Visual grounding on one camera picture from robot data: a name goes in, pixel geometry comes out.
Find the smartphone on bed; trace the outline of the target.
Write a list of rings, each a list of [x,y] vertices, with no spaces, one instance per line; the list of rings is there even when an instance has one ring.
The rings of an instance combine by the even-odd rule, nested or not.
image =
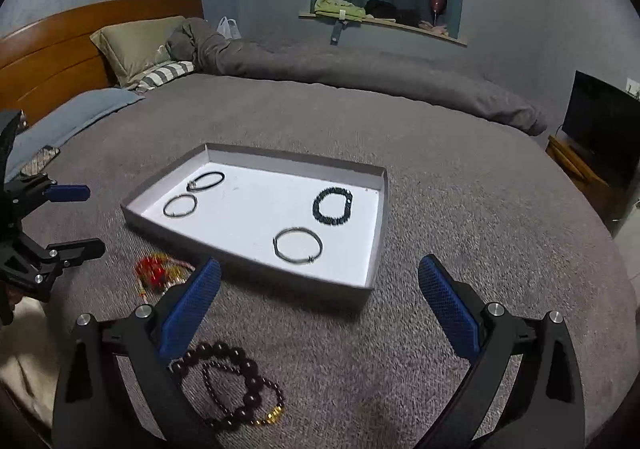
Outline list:
[[[53,146],[44,146],[21,168],[23,176],[35,176],[43,170],[60,154],[60,149]]]

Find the blue blanket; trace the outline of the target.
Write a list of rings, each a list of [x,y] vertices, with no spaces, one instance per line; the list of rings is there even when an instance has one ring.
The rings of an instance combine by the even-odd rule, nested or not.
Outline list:
[[[44,147],[61,148],[73,136],[109,114],[143,99],[143,95],[120,88],[82,93],[32,125],[14,140],[6,163],[8,182]]]

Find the thin silver bangle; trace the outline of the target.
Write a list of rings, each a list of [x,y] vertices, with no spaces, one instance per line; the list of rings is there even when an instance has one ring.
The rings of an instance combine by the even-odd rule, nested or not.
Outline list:
[[[183,218],[193,214],[198,208],[198,198],[185,192],[169,198],[163,206],[163,215],[169,218]]]

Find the grey shallow cardboard tray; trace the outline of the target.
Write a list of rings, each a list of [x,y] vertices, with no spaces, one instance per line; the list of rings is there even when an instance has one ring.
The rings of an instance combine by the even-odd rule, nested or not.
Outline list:
[[[165,202],[194,195],[190,216],[163,215]],[[145,180],[122,201],[126,223],[169,250],[218,259],[224,274],[283,299],[360,310],[380,266],[388,178],[381,166],[312,154],[203,144]],[[290,227],[318,233],[323,254],[292,265],[272,239]]]

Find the wooden headboard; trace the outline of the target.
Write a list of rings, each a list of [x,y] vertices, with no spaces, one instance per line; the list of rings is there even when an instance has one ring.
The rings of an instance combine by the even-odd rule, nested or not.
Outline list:
[[[1,39],[1,108],[34,124],[73,97],[112,87],[116,76],[90,40],[111,24],[201,17],[201,0],[111,0],[66,10]]]

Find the striped pillow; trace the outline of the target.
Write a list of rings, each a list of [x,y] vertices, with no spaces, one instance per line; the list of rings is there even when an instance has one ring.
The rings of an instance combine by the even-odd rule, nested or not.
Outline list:
[[[183,76],[190,76],[194,71],[195,66],[192,61],[169,61],[145,73],[132,90],[137,94],[145,94]]]

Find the olive green pillow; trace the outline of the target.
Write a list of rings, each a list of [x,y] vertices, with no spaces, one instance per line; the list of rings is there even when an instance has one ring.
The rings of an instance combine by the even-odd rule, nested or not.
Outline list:
[[[167,42],[184,20],[173,16],[112,24],[93,32],[90,41],[111,66],[118,86],[127,88],[172,60]]]

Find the wooden tv stand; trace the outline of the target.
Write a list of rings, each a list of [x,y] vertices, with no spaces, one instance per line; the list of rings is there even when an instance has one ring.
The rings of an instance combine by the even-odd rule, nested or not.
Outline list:
[[[552,135],[548,137],[546,154],[559,165],[608,228],[622,219],[628,202],[625,190],[606,182],[575,149]]]

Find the white plastic bag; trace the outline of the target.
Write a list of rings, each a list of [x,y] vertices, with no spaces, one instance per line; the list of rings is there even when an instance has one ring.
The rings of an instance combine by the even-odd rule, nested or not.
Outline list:
[[[233,18],[222,17],[218,22],[217,33],[226,40],[235,41],[242,39],[238,24]]]

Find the black monitor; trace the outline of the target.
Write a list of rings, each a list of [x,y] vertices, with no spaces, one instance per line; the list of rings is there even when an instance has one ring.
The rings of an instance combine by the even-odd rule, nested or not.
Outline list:
[[[619,88],[576,71],[563,132],[587,152],[591,169],[627,189],[639,164],[639,102]]]

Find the grey rolled duvet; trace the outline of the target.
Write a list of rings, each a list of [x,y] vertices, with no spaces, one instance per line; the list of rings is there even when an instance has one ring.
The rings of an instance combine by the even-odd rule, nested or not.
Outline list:
[[[406,97],[509,125],[529,136],[548,128],[544,113],[506,87],[424,58],[304,42],[226,39],[201,18],[184,20],[166,47],[172,58],[189,60],[198,72],[212,76],[317,83]]]

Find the wooden window shelf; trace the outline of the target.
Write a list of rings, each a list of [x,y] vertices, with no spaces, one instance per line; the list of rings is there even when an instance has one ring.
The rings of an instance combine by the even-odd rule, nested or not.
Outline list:
[[[380,18],[369,18],[369,17],[364,17],[364,18],[348,18],[348,17],[341,17],[340,15],[335,15],[332,13],[323,13],[323,12],[319,12],[319,13],[304,13],[304,12],[300,12],[298,13],[298,18],[299,19],[329,19],[329,20],[337,20],[337,21],[341,21],[341,22],[346,22],[346,24],[368,24],[369,26],[377,26],[377,27],[382,27],[382,28],[389,28],[389,29],[394,29],[394,30],[400,30],[400,31],[405,31],[405,32],[411,32],[414,34],[420,34],[420,35],[424,35],[424,36],[428,36],[429,38],[433,38],[439,41],[444,41],[450,44],[454,44],[457,46],[461,46],[461,47],[468,47],[468,44],[466,44],[465,42],[458,40],[456,38],[452,38],[449,35],[444,35],[441,33],[437,33],[434,32],[432,30],[426,30],[426,29],[422,29],[420,27],[411,27],[411,26],[405,26],[404,24],[398,24],[397,22],[393,22],[390,20],[386,20],[386,19],[380,19]]]

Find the black cloth on shelf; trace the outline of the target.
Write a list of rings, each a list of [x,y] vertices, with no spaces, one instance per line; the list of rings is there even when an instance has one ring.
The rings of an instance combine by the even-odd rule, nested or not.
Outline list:
[[[369,0],[364,6],[366,13],[376,19],[394,20],[396,24],[417,27],[420,15],[413,9],[399,9],[392,3],[380,0]]]

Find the green cloth on shelf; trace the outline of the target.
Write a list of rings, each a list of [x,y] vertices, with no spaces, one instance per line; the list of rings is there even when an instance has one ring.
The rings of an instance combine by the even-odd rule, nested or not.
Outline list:
[[[317,16],[334,18],[341,21],[361,22],[372,19],[363,7],[346,0],[316,0],[314,14]]]

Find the pink balloon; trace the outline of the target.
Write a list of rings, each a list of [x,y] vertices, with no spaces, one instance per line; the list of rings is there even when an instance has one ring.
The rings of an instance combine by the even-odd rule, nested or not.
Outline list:
[[[436,26],[439,16],[446,12],[448,0],[430,0],[433,24]]]

